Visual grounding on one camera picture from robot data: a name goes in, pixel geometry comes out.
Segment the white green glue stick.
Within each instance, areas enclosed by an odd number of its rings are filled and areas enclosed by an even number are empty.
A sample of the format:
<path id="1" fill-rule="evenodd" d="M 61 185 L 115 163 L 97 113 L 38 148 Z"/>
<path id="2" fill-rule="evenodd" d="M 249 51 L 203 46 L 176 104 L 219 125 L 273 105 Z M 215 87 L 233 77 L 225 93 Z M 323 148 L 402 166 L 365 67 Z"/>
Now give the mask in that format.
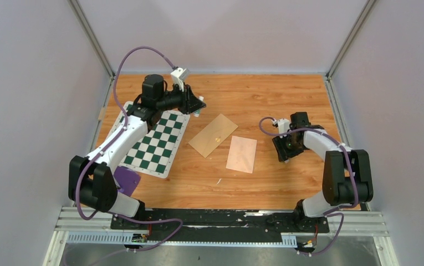
<path id="1" fill-rule="evenodd" d="M 204 97 L 203 97 L 203 96 L 199 96 L 199 97 L 198 97 L 198 99 L 204 103 Z M 201 108 L 199 108 L 198 110 L 196 110 L 196 111 L 193 113 L 194 117 L 199 117 L 199 115 L 200 115 L 200 113 L 201 113 L 201 110 L 202 110 L 202 109 L 203 109 L 203 107 L 201 107 Z"/>

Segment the tan kraft envelope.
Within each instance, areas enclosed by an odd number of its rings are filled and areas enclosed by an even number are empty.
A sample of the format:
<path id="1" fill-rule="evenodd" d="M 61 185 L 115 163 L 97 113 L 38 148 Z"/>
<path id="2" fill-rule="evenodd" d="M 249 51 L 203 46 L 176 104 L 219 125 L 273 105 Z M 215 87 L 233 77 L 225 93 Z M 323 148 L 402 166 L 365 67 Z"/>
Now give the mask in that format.
<path id="1" fill-rule="evenodd" d="M 219 114 L 194 136 L 188 144 L 206 158 L 237 128 L 237 124 L 223 114 Z"/>

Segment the pink paper envelope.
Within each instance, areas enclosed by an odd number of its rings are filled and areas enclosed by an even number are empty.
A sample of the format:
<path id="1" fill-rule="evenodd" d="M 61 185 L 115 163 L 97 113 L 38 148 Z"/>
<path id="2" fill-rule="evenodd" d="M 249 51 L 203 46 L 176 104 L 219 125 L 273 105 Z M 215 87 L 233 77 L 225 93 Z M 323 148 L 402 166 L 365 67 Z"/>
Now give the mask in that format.
<path id="1" fill-rule="evenodd" d="M 253 173 L 257 140 L 232 136 L 226 169 Z"/>

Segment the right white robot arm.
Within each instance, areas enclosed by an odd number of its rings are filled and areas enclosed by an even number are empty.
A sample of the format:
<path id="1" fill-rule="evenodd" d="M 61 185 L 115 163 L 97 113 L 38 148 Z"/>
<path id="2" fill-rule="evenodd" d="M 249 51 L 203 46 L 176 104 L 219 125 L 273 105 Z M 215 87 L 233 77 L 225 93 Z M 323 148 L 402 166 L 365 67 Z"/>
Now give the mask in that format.
<path id="1" fill-rule="evenodd" d="M 312 124 L 306 112 L 293 113 L 289 119 L 272 119 L 272 124 L 278 129 L 271 136 L 280 162 L 311 150 L 324 163 L 321 190 L 297 203 L 297 213 L 293 216 L 296 229 L 308 231 L 315 225 L 316 217 L 373 199 L 367 151 L 352 149 L 336 140 L 321 125 Z"/>

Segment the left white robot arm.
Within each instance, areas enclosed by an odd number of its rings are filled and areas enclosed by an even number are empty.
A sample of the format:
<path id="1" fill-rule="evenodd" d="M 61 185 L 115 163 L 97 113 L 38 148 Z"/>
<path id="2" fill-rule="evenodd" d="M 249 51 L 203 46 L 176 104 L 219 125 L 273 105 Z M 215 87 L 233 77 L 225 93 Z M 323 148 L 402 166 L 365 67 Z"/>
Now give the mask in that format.
<path id="1" fill-rule="evenodd" d="M 158 123 L 164 111 L 177 109 L 191 114 L 206 107 L 185 80 L 188 70 L 176 68 L 171 72 L 172 89 L 167 89 L 163 76 L 150 74 L 142 83 L 142 93 L 128 110 L 121 108 L 124 122 L 98 148 L 85 156 L 74 156 L 69 163 L 68 196 L 75 201 L 80 216 L 91 219 L 81 210 L 88 206 L 97 212 L 125 216 L 133 229 L 142 228 L 146 213 L 144 203 L 123 194 L 114 172 L 128 151 Z"/>

